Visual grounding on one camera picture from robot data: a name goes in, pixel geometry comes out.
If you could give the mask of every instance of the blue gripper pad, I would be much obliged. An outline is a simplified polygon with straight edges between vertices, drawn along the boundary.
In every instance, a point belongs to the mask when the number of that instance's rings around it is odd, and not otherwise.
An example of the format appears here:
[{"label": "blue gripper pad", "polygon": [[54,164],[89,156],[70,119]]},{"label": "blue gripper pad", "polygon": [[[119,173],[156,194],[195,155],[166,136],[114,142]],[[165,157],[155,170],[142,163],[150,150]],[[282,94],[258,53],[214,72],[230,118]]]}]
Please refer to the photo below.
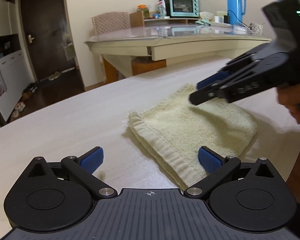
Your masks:
[{"label": "blue gripper pad", "polygon": [[80,161],[80,166],[92,174],[103,163],[103,149],[100,147],[93,148],[86,155],[87,157]]},{"label": "blue gripper pad", "polygon": [[213,173],[222,166],[222,161],[203,148],[199,149],[198,159],[201,166],[209,173]]},{"label": "blue gripper pad", "polygon": [[217,82],[217,81],[220,81],[220,80],[223,80],[225,79],[226,77],[230,76],[231,73],[230,72],[226,72],[226,71],[220,71],[202,81],[200,81],[198,84],[197,84],[197,90],[201,89],[201,88],[204,88],[208,85],[212,85],[213,83]]}]

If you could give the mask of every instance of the glass jar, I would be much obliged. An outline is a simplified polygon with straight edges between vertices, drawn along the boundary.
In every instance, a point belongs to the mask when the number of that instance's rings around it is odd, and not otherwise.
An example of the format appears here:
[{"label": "glass jar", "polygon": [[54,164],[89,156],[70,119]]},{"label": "glass jar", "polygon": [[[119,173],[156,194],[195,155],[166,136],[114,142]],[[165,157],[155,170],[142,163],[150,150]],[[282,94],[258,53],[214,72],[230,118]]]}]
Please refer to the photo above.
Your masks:
[{"label": "glass jar", "polygon": [[150,18],[149,9],[145,4],[138,5],[138,10],[143,11],[144,18]]}]

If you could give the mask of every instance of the folded yellow towel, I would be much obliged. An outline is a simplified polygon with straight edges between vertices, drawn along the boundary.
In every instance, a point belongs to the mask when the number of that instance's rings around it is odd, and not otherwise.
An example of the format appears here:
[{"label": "folded yellow towel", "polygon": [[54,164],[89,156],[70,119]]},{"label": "folded yellow towel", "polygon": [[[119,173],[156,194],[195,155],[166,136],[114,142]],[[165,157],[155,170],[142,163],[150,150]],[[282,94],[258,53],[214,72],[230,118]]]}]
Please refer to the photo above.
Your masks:
[{"label": "folded yellow towel", "polygon": [[246,111],[223,99],[192,106],[195,91],[186,84],[143,113],[131,112],[128,126],[142,145],[184,190],[208,174],[200,165],[198,150],[207,146],[223,157],[238,156],[257,131]]}]

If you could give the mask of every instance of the silver bolt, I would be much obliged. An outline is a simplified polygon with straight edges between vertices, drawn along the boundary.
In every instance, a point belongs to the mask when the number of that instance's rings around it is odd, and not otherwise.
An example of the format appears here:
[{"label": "silver bolt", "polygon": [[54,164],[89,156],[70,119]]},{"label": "silver bolt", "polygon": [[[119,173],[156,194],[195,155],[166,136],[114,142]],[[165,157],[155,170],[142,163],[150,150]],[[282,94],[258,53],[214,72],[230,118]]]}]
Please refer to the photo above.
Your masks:
[{"label": "silver bolt", "polygon": [[110,196],[114,193],[113,188],[104,187],[101,190],[99,190],[99,193],[103,196]]},{"label": "silver bolt", "polygon": [[187,189],[187,193],[192,196],[197,196],[197,195],[202,194],[202,190],[197,187],[191,187],[191,188]]}]

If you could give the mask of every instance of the human hand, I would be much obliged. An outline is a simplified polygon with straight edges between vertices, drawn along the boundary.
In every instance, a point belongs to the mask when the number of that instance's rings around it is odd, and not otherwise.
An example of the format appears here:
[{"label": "human hand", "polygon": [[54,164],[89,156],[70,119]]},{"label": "human hand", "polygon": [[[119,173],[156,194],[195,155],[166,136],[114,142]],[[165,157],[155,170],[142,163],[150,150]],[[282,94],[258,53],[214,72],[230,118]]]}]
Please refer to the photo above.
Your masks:
[{"label": "human hand", "polygon": [[284,105],[300,124],[300,84],[284,89],[277,88],[278,103]]}]

